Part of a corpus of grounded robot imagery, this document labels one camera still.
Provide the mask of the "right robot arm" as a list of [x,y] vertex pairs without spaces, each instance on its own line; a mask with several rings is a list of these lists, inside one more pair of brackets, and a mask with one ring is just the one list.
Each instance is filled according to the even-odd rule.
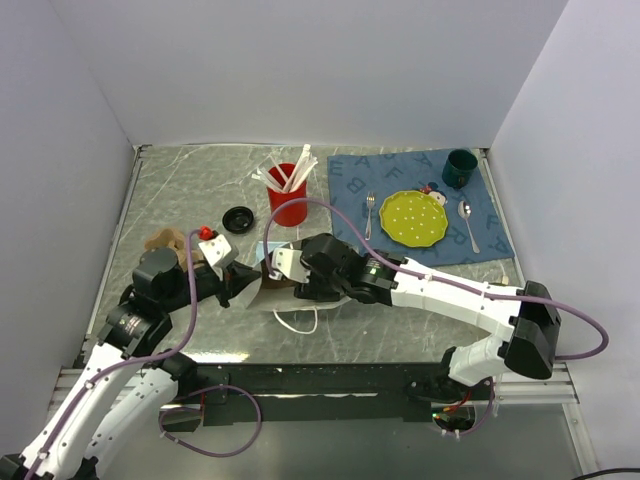
[[400,255],[361,255],[331,234],[303,240],[289,266],[280,254],[272,263],[287,278],[321,283],[340,297],[433,312],[487,332],[443,356],[437,385],[448,398],[460,398],[485,378],[506,372],[534,380],[552,375],[561,318],[540,283],[528,281],[521,288],[480,283]]

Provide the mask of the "black cup lid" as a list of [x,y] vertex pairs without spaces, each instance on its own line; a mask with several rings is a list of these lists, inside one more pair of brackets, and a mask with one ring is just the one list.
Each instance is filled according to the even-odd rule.
[[255,223],[253,211],[246,206],[234,206],[222,217],[223,227],[230,233],[241,235],[249,232]]

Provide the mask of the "light blue paper bag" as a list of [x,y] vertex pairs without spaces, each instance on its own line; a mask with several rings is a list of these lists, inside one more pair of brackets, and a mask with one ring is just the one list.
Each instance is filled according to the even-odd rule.
[[[278,247],[293,248],[295,250],[301,250],[302,241],[296,240],[293,242],[268,242],[267,253],[269,258],[265,259],[264,256],[265,244],[260,241],[256,247],[256,263],[252,267],[254,270],[261,273],[261,279],[251,283],[245,288],[237,297],[239,303],[248,311],[260,311],[270,312],[274,315],[274,318],[289,331],[299,335],[311,335],[317,330],[318,326],[318,314],[322,310],[332,310],[338,308],[350,301],[349,297],[343,298],[336,302],[318,303],[309,300],[301,300],[294,297],[294,288],[267,290],[261,287],[262,281],[266,278],[270,278],[267,266],[271,264],[271,254]],[[314,315],[314,325],[308,331],[302,331],[294,328],[287,323],[281,315],[283,313],[291,312],[311,312]]]

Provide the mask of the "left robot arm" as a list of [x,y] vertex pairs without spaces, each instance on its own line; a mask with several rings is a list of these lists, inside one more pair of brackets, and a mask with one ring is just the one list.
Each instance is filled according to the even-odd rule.
[[181,268],[168,247],[146,252],[82,374],[38,436],[2,457],[2,478],[103,478],[126,440],[164,404],[197,393],[196,363],[180,347],[155,351],[172,328],[171,312],[210,296],[227,307],[259,277],[236,261],[215,272],[207,264]]

